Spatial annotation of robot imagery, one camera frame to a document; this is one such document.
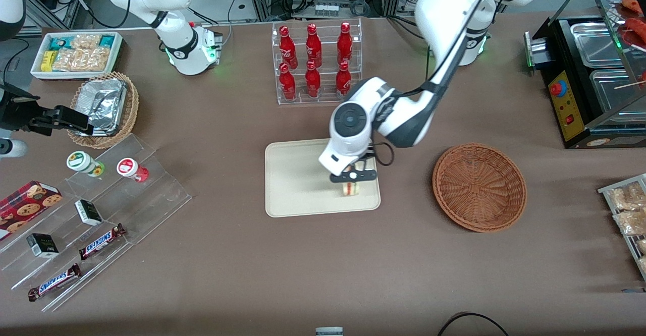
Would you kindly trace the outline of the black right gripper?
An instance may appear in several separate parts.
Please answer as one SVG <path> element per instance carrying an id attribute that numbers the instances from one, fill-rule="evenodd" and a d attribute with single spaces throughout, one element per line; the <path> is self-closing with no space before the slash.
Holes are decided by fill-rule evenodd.
<path id="1" fill-rule="evenodd" d="M 39 96 L 28 94 L 14 85 L 2 85 L 1 127 L 7 131 L 35 132 L 51 136 L 60 125 L 77 136 L 94 136 L 89 117 L 63 105 L 55 107 L 55 119 L 50 108 L 38 104 Z"/>

